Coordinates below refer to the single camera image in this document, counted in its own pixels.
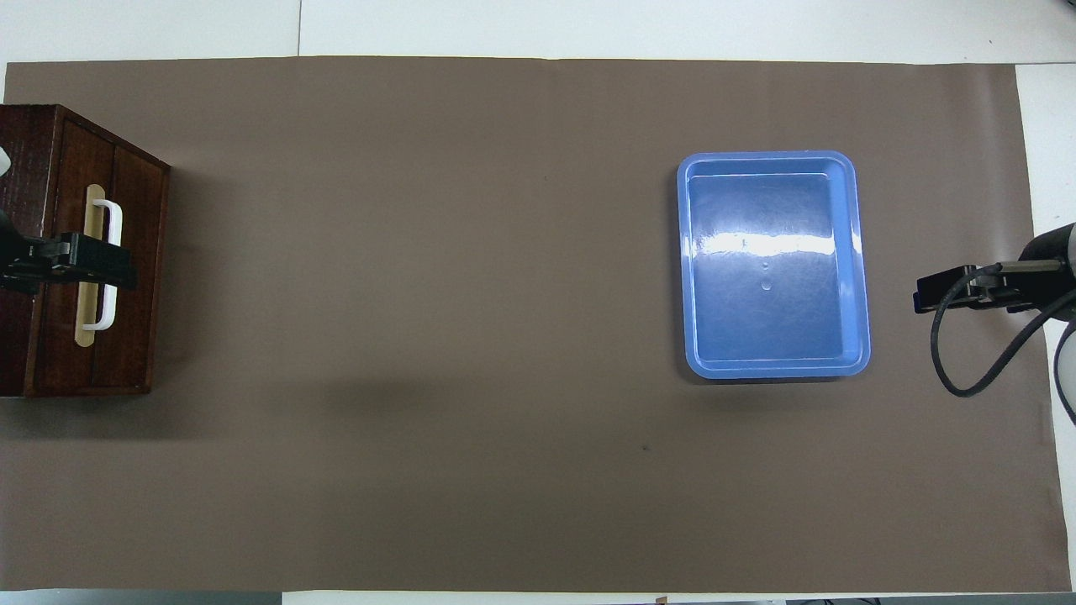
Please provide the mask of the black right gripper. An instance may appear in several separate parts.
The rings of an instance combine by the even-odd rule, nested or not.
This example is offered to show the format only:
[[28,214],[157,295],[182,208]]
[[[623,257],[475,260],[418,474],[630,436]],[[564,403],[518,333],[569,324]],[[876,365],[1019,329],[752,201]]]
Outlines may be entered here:
[[[914,311],[917,314],[934,313],[942,299],[961,280],[978,269],[977,266],[957,266],[948,271],[923,276],[915,281]],[[950,306],[963,308],[975,305],[976,310],[1008,308],[1008,313],[1025,313],[1056,302],[1075,289],[1071,271],[1037,271],[1010,273],[1006,280],[971,280],[955,290]]]

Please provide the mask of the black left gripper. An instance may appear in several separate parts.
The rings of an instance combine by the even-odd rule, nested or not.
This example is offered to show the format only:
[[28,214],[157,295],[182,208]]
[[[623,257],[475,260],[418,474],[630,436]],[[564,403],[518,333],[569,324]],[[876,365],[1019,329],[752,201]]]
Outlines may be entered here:
[[29,261],[3,251],[1,289],[37,295],[41,291],[41,273],[66,273],[69,261],[70,273],[77,281],[123,290],[137,287],[137,268],[130,250],[88,234],[70,233],[70,238],[31,240]]

